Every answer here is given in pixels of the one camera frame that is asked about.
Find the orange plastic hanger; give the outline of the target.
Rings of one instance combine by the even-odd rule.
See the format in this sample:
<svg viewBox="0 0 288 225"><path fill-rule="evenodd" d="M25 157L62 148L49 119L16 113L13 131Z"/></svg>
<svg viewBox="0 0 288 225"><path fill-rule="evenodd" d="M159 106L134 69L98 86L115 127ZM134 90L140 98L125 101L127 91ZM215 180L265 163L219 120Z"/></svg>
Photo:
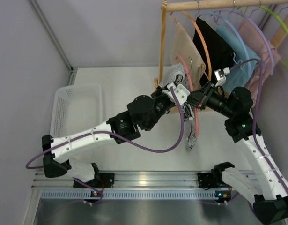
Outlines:
<svg viewBox="0 0 288 225"><path fill-rule="evenodd" d="M199 28L199 26L197 25L196 23L196 19L192 18L187 12L185 11L182 11L182 13L188 18L191 20L192 24L194 25L195 27L195 30L197 31L198 33L198 36L201 40L201 43L203 45L203 49L204 49L204 52L205 52L205 55L206 55L206 59L207 59L207 67L208 67L208 73L204 73L205 76L207 77L208 81L211 81L211 78L212 78L212 66L211 66L211 60L210 60L210 56L209 56L209 51L208 51L208 48L207 48L207 44L205 42L205 39L203 37L203 34Z"/></svg>

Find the black white printed trousers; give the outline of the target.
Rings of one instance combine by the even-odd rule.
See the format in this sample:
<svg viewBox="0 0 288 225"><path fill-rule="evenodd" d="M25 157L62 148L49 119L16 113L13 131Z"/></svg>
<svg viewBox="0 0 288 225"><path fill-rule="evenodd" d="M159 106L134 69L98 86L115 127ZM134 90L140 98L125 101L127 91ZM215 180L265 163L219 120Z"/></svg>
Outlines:
<svg viewBox="0 0 288 225"><path fill-rule="evenodd" d="M176 84L183 84L185 88L190 91L189 79L186 74L185 68L181 63L175 64L169 68L167 74L160 82L160 86L165 88L168 84L175 82ZM182 104L184 114L184 139L185 149L191 151L197 141L196 137L196 116L194 115L193 107L185 102Z"/></svg>

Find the pink plastic hanger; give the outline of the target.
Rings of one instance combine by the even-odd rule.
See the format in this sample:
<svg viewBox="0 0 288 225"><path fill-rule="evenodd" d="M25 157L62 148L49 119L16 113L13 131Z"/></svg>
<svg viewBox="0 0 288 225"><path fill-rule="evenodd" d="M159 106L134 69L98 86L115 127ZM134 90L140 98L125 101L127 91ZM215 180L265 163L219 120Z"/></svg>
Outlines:
<svg viewBox="0 0 288 225"><path fill-rule="evenodd" d="M186 72L186 75L187 75L187 78L188 78L188 81L189 81L189 87L190 87L190 95L188 97L188 103L190 103L193 107L194 107L194 116L195 116L195 133L196 133L196 136L198 137L199 136L199 117L198 117L198 107L197 107L197 103L194 101L194 98L193 98L193 91L194 91L194 88L193 88L193 84L192 84L192 79L191 79L191 76L190 76L190 70L186 64L186 61L184 60L184 58L181 56L181 55L178 55L176 56L176 59L179 59L181 60L181 63L183 64L184 68L185 68L185 72Z"/></svg>

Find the beige trousers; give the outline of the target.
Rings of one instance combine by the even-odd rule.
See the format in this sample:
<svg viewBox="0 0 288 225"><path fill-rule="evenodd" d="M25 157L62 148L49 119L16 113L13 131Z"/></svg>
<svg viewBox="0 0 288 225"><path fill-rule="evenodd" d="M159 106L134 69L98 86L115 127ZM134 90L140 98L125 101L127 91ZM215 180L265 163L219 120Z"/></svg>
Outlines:
<svg viewBox="0 0 288 225"><path fill-rule="evenodd" d="M181 63L181 60L176 59L178 55L181 55L186 61L190 70L193 88L197 90L206 65L185 28L181 23L176 22L174 38L170 46L171 65Z"/></svg>

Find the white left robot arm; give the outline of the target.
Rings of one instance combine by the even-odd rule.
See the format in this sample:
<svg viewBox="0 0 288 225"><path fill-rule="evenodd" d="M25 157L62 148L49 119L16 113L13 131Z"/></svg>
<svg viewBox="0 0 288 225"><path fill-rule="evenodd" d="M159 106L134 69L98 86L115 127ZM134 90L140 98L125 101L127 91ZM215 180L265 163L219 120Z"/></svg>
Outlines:
<svg viewBox="0 0 288 225"><path fill-rule="evenodd" d="M100 174L97 165L78 161L77 156L104 145L125 142L135 145L133 141L140 138L140 131L150 131L172 107L177 106L182 111L182 105L189 95L184 85L172 82L164 88L157 87L151 96L136 97L127 105L125 112L96 127L62 138L44 136L42 147L45 176L57 178L68 175L83 183L98 182Z"/></svg>

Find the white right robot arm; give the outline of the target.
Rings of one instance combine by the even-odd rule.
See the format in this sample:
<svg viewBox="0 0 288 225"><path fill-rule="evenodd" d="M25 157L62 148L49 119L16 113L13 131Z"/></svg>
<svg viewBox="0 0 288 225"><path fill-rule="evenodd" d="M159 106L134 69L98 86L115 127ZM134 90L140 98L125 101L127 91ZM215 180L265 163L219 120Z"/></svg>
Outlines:
<svg viewBox="0 0 288 225"><path fill-rule="evenodd" d="M207 83L200 90L192 91L187 102L200 109L209 107L227 117L225 129L259 182L255 184L232 163L225 162L211 170L214 183L233 187L250 203L257 219L264 225L288 218L288 182L268 152L255 117L250 115L253 105L250 91L236 87L225 97Z"/></svg>

